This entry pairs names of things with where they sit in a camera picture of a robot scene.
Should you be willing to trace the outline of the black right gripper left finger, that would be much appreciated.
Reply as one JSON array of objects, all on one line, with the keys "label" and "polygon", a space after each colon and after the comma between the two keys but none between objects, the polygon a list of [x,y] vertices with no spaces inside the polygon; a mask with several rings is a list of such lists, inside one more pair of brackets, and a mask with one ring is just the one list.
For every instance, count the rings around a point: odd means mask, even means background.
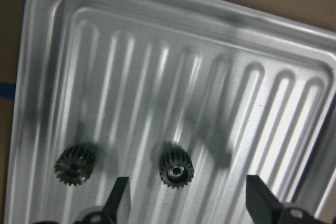
[{"label": "black right gripper left finger", "polygon": [[118,177],[107,199],[103,212],[110,219],[129,219],[131,196],[129,177]]}]

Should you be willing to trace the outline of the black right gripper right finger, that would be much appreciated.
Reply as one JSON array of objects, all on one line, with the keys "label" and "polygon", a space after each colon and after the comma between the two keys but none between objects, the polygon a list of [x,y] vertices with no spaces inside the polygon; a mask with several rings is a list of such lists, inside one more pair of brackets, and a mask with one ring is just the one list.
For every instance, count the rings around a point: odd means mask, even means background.
[{"label": "black right gripper right finger", "polygon": [[279,216],[281,203],[258,175],[246,176],[246,208],[250,216]]}]

